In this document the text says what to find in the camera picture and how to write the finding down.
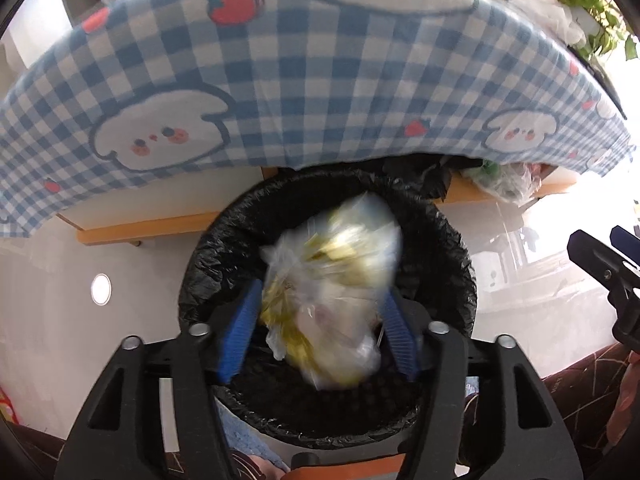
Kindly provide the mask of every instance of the potted plant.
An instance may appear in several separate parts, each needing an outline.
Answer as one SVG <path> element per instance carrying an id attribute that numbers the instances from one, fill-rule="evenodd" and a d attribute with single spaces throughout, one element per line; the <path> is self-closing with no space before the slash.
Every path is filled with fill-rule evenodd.
<path id="1" fill-rule="evenodd" d="M 587 62 L 625 44 L 626 59 L 638 57 L 634 35 L 613 0 L 557 0 L 571 7 L 574 20 L 585 31 L 587 41 L 577 49 Z"/>

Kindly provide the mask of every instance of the blue checkered tablecloth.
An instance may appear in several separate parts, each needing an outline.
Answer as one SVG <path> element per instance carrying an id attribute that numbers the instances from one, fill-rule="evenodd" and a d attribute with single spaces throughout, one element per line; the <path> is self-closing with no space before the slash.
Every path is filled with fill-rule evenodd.
<path id="1" fill-rule="evenodd" d="M 606 174 L 622 118 L 560 44 L 489 0 L 121 0 L 0 113 L 0 233 L 205 168 L 410 152 Z"/>

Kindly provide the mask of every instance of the black gripper frame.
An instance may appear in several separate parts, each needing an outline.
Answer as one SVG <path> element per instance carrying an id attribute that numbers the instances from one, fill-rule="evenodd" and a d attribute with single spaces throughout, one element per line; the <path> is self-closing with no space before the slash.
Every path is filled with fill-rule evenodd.
<path id="1" fill-rule="evenodd" d="M 408 300 L 399 304 L 421 342 L 418 380 L 425 386 L 399 479 L 454 478 L 465 379 L 471 374 L 481 381 L 477 438 L 472 443 L 477 452 L 467 479 L 582 480 L 558 409 L 517 345 L 472 341 L 453 328 L 444 332 L 441 325 L 434 332 L 423 306 Z M 171 478 L 164 462 L 159 409 L 158 381 L 166 377 L 173 380 L 178 442 L 188 478 L 236 480 L 210 393 L 210 386 L 218 382 L 216 360 L 224 332 L 220 327 L 226 326 L 235 306 L 215 309 L 205 335 L 191 335 L 185 327 L 168 341 L 145 345 L 136 338 L 125 339 L 78 415 L 55 480 Z M 132 348 L 136 341 L 140 344 Z"/>
<path id="2" fill-rule="evenodd" d="M 618 316 L 613 336 L 640 353 L 640 270 L 621 253 L 584 231 L 576 231 L 567 245 L 569 259 L 609 291 L 607 299 Z M 632 407 L 632 420 L 624 437 L 589 476 L 589 480 L 638 478 L 640 472 L 640 402 Z"/>

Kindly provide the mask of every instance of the bolt head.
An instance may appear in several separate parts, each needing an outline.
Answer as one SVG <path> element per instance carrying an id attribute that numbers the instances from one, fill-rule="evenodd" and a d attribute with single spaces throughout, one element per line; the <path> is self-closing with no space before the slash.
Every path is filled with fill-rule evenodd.
<path id="1" fill-rule="evenodd" d="M 122 341 L 122 348 L 125 350 L 133 350 L 134 348 L 138 348 L 140 343 L 142 343 L 142 341 L 137 335 L 130 335 Z"/>
<path id="2" fill-rule="evenodd" d="M 189 333 L 194 337 L 201 337 L 210 332 L 210 327 L 206 323 L 196 323 L 189 327 Z"/>
<path id="3" fill-rule="evenodd" d="M 496 339 L 498 345 L 503 348 L 516 348 L 516 340 L 508 334 L 502 334 Z"/>
<path id="4" fill-rule="evenodd" d="M 431 321 L 429 323 L 429 330 L 434 334 L 446 334 L 449 333 L 449 325 L 443 321 Z"/>

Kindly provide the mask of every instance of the orange object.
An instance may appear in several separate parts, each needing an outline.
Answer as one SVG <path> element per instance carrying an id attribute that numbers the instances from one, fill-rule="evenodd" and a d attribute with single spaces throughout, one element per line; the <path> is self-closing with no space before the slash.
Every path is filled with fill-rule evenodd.
<path id="1" fill-rule="evenodd" d="M 144 220 L 131 224 L 97 227 L 78 231 L 76 239 L 84 245 L 115 244 L 154 238 L 156 236 L 201 233 L 218 216 L 218 212 Z"/>
<path id="2" fill-rule="evenodd" d="M 0 414 L 2 414 L 4 420 L 18 424 L 18 417 L 15 415 L 14 406 L 2 388 L 0 388 Z"/>
<path id="3" fill-rule="evenodd" d="M 284 475 L 282 480 L 358 480 L 397 473 L 402 462 L 404 454 L 353 464 L 301 467 Z"/>
<path id="4" fill-rule="evenodd" d="M 107 7 L 103 9 L 97 10 L 91 16 L 89 16 L 84 22 L 82 22 L 82 29 L 87 33 L 91 34 L 95 32 L 107 22 L 107 18 L 109 17 L 110 10 Z"/>

